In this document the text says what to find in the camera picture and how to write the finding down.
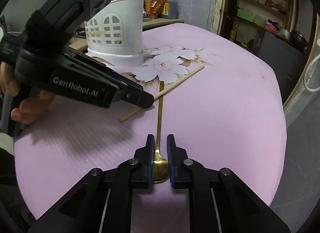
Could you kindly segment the gold long-handled spoon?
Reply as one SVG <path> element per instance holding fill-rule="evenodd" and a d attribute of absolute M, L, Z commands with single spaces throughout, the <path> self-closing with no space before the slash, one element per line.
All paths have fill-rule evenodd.
<path fill-rule="evenodd" d="M 157 134 L 156 145 L 153 158 L 152 182 L 159 184 L 167 180 L 169 177 L 169 163 L 166 158 L 161 155 L 161 129 L 162 129 L 162 114 L 163 114 L 163 96 L 158 100 L 157 113 Z"/>

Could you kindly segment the white plastic utensil holder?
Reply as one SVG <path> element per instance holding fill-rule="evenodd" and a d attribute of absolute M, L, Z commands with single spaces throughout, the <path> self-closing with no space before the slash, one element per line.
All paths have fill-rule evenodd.
<path fill-rule="evenodd" d="M 87 55 L 115 67 L 142 65 L 143 3 L 114 0 L 85 22 Z"/>

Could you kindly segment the pink floral tablecloth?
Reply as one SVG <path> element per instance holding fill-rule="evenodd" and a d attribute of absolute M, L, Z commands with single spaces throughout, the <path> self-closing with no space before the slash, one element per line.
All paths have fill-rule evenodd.
<path fill-rule="evenodd" d="M 15 140 L 30 232 L 289 232 L 270 208 L 286 124 L 274 71 L 213 33 L 143 33 L 118 72 L 152 96 L 108 109 L 57 96 Z"/>

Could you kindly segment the orange snack packet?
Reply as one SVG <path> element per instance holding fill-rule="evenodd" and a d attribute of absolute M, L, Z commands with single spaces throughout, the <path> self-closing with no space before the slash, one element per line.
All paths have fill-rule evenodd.
<path fill-rule="evenodd" d="M 148 18 L 157 19 L 162 11 L 166 0 L 156 0 L 148 11 Z"/>

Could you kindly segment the large oil jug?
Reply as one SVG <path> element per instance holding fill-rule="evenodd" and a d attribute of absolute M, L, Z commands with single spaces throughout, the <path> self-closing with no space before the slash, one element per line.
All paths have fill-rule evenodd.
<path fill-rule="evenodd" d="M 165 19 L 177 19 L 178 7 L 176 0 L 166 0 L 161 12 L 161 17 Z"/>

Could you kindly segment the grey cabinet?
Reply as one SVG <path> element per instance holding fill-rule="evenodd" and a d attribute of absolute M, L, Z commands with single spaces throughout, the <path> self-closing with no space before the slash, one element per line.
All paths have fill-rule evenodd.
<path fill-rule="evenodd" d="M 305 67 L 305 55 L 280 37 L 263 30 L 255 35 L 252 53 L 273 69 L 282 102 L 285 102 Z"/>

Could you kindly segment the green box on shelf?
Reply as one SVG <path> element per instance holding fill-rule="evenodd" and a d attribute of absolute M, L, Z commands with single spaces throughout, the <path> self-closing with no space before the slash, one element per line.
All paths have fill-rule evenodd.
<path fill-rule="evenodd" d="M 244 11 L 242 9 L 238 9 L 237 11 L 237 17 L 247 20 L 249 22 L 253 22 L 254 21 L 254 15 L 250 12 Z"/>

